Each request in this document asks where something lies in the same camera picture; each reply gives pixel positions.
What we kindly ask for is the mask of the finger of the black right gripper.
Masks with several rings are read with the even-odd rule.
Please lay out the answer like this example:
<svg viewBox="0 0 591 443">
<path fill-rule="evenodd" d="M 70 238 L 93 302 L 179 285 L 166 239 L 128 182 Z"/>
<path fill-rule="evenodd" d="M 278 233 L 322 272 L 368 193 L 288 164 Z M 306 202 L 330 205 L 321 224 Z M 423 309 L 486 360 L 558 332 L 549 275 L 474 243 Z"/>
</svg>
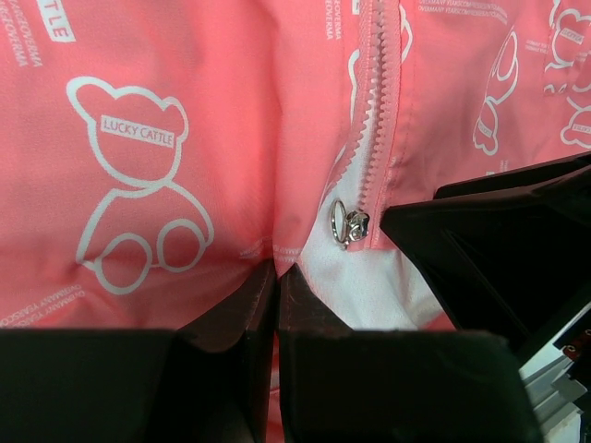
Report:
<svg viewBox="0 0 591 443">
<path fill-rule="evenodd" d="M 534 351 L 590 301 L 590 157 L 578 154 L 441 187 L 394 206 L 383 233 L 453 325 Z"/>
</svg>

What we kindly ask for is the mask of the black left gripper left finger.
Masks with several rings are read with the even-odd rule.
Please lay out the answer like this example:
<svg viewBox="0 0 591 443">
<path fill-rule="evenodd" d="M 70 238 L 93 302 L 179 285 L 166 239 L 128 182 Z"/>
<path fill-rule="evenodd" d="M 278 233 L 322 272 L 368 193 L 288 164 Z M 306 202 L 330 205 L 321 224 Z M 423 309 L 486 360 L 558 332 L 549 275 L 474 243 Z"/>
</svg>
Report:
<svg viewBox="0 0 591 443">
<path fill-rule="evenodd" d="M 182 329 L 5 329 L 5 442 L 262 442 L 276 273 Z"/>
</svg>

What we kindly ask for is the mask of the silver zipper slider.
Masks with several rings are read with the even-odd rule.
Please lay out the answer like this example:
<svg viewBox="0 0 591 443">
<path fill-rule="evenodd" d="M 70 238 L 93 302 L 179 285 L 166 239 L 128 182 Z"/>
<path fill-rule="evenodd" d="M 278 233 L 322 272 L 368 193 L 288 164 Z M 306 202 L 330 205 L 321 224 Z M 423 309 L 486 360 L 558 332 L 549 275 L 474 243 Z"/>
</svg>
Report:
<svg viewBox="0 0 591 443">
<path fill-rule="evenodd" d="M 330 208 L 330 226 L 334 241 L 346 250 L 351 244 L 368 236 L 370 217 L 364 211 L 347 211 L 340 199 L 335 199 Z"/>
</svg>

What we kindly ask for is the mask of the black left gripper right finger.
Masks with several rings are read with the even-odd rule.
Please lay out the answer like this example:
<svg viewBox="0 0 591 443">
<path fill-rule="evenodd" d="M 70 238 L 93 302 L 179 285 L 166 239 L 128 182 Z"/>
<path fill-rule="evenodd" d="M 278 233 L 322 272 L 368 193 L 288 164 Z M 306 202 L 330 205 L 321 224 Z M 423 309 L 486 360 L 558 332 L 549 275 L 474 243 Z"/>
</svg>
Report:
<svg viewBox="0 0 591 443">
<path fill-rule="evenodd" d="M 355 330 L 281 279 L 281 416 L 289 442 L 539 442 L 505 341 L 478 331 Z"/>
</svg>

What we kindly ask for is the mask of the pink hooded printed jacket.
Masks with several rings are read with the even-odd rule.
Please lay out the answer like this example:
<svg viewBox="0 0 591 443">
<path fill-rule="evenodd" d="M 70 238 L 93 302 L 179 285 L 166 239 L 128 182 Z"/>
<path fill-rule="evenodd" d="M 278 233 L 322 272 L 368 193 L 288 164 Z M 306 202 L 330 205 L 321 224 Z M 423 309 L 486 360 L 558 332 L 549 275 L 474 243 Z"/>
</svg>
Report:
<svg viewBox="0 0 591 443">
<path fill-rule="evenodd" d="M 586 1 L 5 1 L 1 333 L 182 329 L 268 261 L 262 442 L 292 267 L 351 329 L 485 332 L 522 379 L 545 344 L 455 327 L 380 221 L 583 153 Z M 346 250 L 335 199 L 370 217 Z"/>
</svg>

